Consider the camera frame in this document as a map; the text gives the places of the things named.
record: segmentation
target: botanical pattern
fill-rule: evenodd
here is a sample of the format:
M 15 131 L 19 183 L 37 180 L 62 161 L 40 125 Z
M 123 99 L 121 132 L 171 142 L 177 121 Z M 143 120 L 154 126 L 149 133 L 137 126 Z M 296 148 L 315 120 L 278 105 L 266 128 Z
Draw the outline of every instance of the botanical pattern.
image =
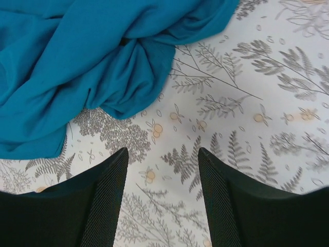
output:
M 249 16 L 251 12 L 254 12 L 257 5 L 265 3 L 268 3 L 268 0 L 240 0 L 235 11 L 236 18 L 242 20 L 242 18 Z
M 0 178 L 3 181 L 2 190 L 19 194 L 30 189 L 31 178 L 25 171 L 13 167 L 13 161 L 0 160 Z
M 294 32 L 304 37 L 319 36 L 329 40 L 329 3 L 327 0 L 282 0 L 283 6 L 276 19 L 288 16 L 288 22 L 296 25 Z
M 36 160 L 30 160 L 26 167 L 25 171 L 35 167 L 34 176 L 36 178 L 40 177 L 42 174 L 50 173 L 56 174 L 57 181 L 59 182 L 62 176 L 65 176 L 65 179 L 69 179 L 72 177 L 71 174 L 71 165 L 76 156 L 76 154 L 72 154 L 69 157 L 66 157 L 67 150 L 67 136 L 65 137 L 62 153 L 57 158 L 39 158 Z
M 121 147 L 127 147 L 130 164 L 136 161 L 142 162 L 146 152 L 150 151 L 151 143 L 148 141 L 147 131 L 133 124 L 131 119 L 116 120 L 104 114 L 101 109 L 85 109 L 73 120 L 73 123 L 80 127 L 83 136 L 99 134 L 100 141 L 105 142 L 105 147 L 110 153 Z
M 329 96 L 329 68 L 325 65 L 314 68 L 300 47 L 279 51 L 282 61 L 272 58 L 272 48 L 262 40 L 239 43 L 234 51 L 243 54 L 241 58 L 252 60 L 256 72 L 276 75 L 278 86 L 292 92 L 297 99 L 315 101 L 319 94 Z
M 206 223 L 199 211 L 186 211 L 183 201 L 168 203 L 168 191 L 143 189 L 141 196 L 134 193 L 123 195 L 122 215 L 119 219 L 117 238 L 127 243 L 140 243 L 149 247 L 172 247 L 175 242 L 181 246 L 200 246 L 195 241 L 194 231 L 207 232 Z
M 126 120 L 84 109 L 59 157 L 0 160 L 0 190 L 42 192 L 127 147 L 113 247 L 212 247 L 201 147 L 280 190 L 329 185 L 328 4 L 241 0 L 223 33 L 176 47 L 150 107 Z
M 305 133 L 302 140 L 303 142 L 297 142 L 294 134 L 283 132 L 272 136 L 270 146 L 276 155 L 298 155 L 302 150 L 314 154 L 316 159 L 306 162 L 308 164 L 307 169 L 316 172 L 326 171 L 329 168 L 329 144 L 327 140 L 309 133 Z

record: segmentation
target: table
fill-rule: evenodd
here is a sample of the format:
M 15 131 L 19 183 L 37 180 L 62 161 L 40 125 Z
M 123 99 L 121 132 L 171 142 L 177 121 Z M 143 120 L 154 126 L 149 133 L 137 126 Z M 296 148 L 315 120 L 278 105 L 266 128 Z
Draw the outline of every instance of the table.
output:
M 177 47 L 158 99 L 124 121 L 84 110 L 55 159 L 0 161 L 0 190 L 42 191 L 128 147 L 115 247 L 211 247 L 197 151 L 276 188 L 329 184 L 329 1 L 241 0 Z

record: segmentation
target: fabric fold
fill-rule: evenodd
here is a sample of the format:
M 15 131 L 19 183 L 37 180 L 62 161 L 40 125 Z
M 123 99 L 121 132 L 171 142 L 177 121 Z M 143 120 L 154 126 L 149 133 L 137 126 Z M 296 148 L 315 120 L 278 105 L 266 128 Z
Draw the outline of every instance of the fabric fold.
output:
M 238 2 L 0 1 L 0 158 L 57 157 L 83 108 L 117 119 L 142 111 L 174 46 L 221 32 Z

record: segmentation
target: plant illustration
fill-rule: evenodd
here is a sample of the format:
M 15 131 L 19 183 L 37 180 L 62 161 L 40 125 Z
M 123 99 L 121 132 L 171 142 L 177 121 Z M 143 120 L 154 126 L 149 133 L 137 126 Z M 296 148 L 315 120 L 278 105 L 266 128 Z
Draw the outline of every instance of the plant illustration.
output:
M 245 156 L 246 153 L 243 151 L 240 143 L 237 141 L 237 132 L 233 131 L 230 135 L 229 141 L 229 151 L 228 151 L 228 159 L 227 162 L 237 170 L 244 172 L 246 175 L 253 176 L 249 171 L 252 168 L 248 165 L 244 165 L 244 162 L 249 161 L 249 159 Z M 181 183 L 184 184 L 187 180 L 192 179 L 189 192 L 191 193 L 194 188 L 200 187 L 201 178 L 198 168 L 198 151 L 201 147 L 201 137 L 199 136 L 193 146 L 192 154 L 190 155 L 187 151 L 185 145 L 182 145 L 180 153 L 176 148 L 173 149 L 172 152 L 168 152 L 168 154 L 163 155 L 161 158 L 164 162 L 168 163 L 169 166 L 174 167 L 174 173 L 180 174 Z M 214 133 L 211 137 L 210 143 L 210 151 L 221 161 L 225 161 L 223 158 L 223 152 L 218 142 L 218 134 Z M 200 200 L 203 197 L 202 189 L 200 188 L 196 199 Z
M 219 158 L 222 162 L 225 162 L 225 158 L 223 158 L 223 151 L 220 147 L 220 143 L 218 142 L 217 133 L 214 133 L 211 137 L 210 152 Z
M 178 237 L 178 242 L 186 247 L 200 247 L 197 241 L 195 241 L 195 235 L 192 231 L 184 228 L 183 232 L 177 231 L 176 235 Z
M 193 146 L 192 154 L 190 155 L 187 151 L 185 144 L 182 145 L 180 153 L 176 148 L 173 149 L 172 153 L 162 156 L 161 158 L 164 162 L 168 163 L 170 166 L 174 167 L 174 173 L 180 173 L 180 181 L 182 184 L 192 176 L 194 179 L 191 182 L 189 191 L 191 191 L 197 186 L 201 184 L 200 174 L 198 169 L 198 152 L 201 148 L 201 136 L 199 136 Z M 199 190 L 197 194 L 197 200 L 202 198 L 202 189 Z
M 329 40 L 329 4 L 326 0 L 282 0 L 283 9 L 276 20 L 289 11 L 288 22 L 298 26 L 294 32 L 302 32 L 306 38 L 319 35 Z
M 236 18 L 242 20 L 244 17 L 249 16 L 256 9 L 257 5 L 266 3 L 268 3 L 268 0 L 240 0 L 235 10 Z
M 309 57 L 299 47 L 287 52 L 280 51 L 282 62 L 270 56 L 272 49 L 262 40 L 250 44 L 240 43 L 234 51 L 243 54 L 243 59 L 253 60 L 251 64 L 256 67 L 256 72 L 267 76 L 276 75 L 280 81 L 278 86 L 294 93 L 297 99 L 315 101 L 317 94 L 329 96 L 329 68 L 314 68 Z M 318 82 L 313 79 L 315 75 L 320 78 Z
M 244 165 L 243 163 L 249 161 L 248 158 L 245 157 L 246 152 L 243 151 L 243 148 L 240 146 L 240 143 L 237 141 L 237 132 L 232 131 L 230 135 L 230 141 L 228 146 L 228 163 L 235 169 L 244 172 L 246 175 L 253 177 L 253 174 L 248 172 L 248 170 L 252 170 L 252 168 L 248 165 Z
M 212 47 L 210 44 L 199 43 L 198 49 L 196 51 L 196 56 L 200 59 L 201 65 L 206 65 L 206 71 L 212 74 L 216 74 L 220 70 L 224 70 L 229 76 L 230 81 L 237 87 L 236 77 L 242 73 L 240 64 L 240 59 L 234 57 L 232 53 L 227 52 L 224 56 L 216 52 L 216 48 Z
M 288 192 L 294 192 L 302 178 L 303 168 L 299 167 L 296 175 L 289 182 L 284 183 L 281 189 Z
M 117 238 L 129 243 L 143 243 L 149 247 L 173 247 L 176 239 L 193 239 L 194 235 L 189 229 L 181 234 L 176 234 L 169 229 L 167 216 L 171 216 L 178 228 L 182 228 L 187 223 L 208 231 L 206 224 L 200 219 L 203 214 L 199 211 L 187 211 L 182 201 L 177 204 L 166 201 L 167 191 L 152 191 L 137 187 L 147 198 L 144 201 L 141 196 L 135 194 L 123 194 L 119 224 L 117 228 Z
M 306 163 L 308 164 L 308 170 L 316 171 L 318 173 L 329 169 L 329 157 L 318 156 L 315 162 Z
M 56 158 L 37 158 L 35 160 L 30 160 L 26 167 L 25 171 L 36 167 L 34 176 L 36 178 L 40 177 L 43 174 L 56 174 L 57 181 L 59 182 L 62 176 L 65 176 L 66 180 L 72 177 L 71 174 L 71 165 L 75 158 L 75 153 L 70 157 L 66 157 L 67 151 L 67 136 L 63 144 L 63 149 L 61 155 Z
M 235 57 L 233 53 L 225 52 L 224 55 L 221 55 L 209 43 L 199 43 L 197 49 L 194 50 L 192 50 L 192 45 L 177 46 L 176 49 L 180 51 L 182 58 L 184 56 L 188 57 L 189 61 L 193 62 L 191 64 L 190 62 L 183 61 L 181 58 L 174 58 L 175 63 L 170 72 L 170 78 L 175 81 L 175 85 L 172 87 L 178 93 L 192 92 L 195 94 L 197 91 L 203 93 L 205 86 L 212 87 L 212 84 L 219 81 L 234 87 L 248 96 L 261 99 L 239 88 L 236 77 L 242 73 L 242 64 L 240 63 L 241 60 Z M 185 72 L 188 70 L 194 71 L 193 75 Z M 215 75 L 222 70 L 228 76 L 228 81 Z
M 100 140 L 105 148 L 115 152 L 122 147 L 129 151 L 129 163 L 142 162 L 151 143 L 148 141 L 148 132 L 133 124 L 131 119 L 117 120 L 107 115 L 102 109 L 84 109 L 73 123 L 80 127 L 83 136 L 100 134 Z
M 306 162 L 308 170 L 323 172 L 329 168 L 329 145 L 326 139 L 320 139 L 313 134 L 305 133 L 302 137 L 304 143 L 299 145 L 296 136 L 291 133 L 282 132 L 271 138 L 270 146 L 276 155 L 293 154 L 298 155 L 301 150 L 305 150 L 317 156 L 315 162 Z
M 11 194 L 27 192 L 31 186 L 31 179 L 25 171 L 12 167 L 13 161 L 0 160 L 0 178 L 3 190 Z
M 214 116 L 227 118 L 230 114 L 235 117 L 235 110 L 238 109 L 242 114 L 244 113 L 242 103 L 248 98 L 249 95 L 241 97 L 239 99 L 232 99 L 226 97 L 220 97 L 215 100 L 214 97 L 208 94 L 205 97 L 199 97 L 197 99 L 197 105 L 203 104 L 201 109 L 197 111 L 204 119 L 213 119 Z
M 261 167 L 258 170 L 258 175 L 255 177 L 263 182 L 264 184 L 278 184 L 278 182 L 273 178 L 273 176 L 278 175 L 279 173 L 276 171 L 276 167 L 273 164 L 273 161 L 268 156 L 268 153 L 264 147 L 264 145 L 261 143 L 261 150 L 262 150 L 262 163 Z

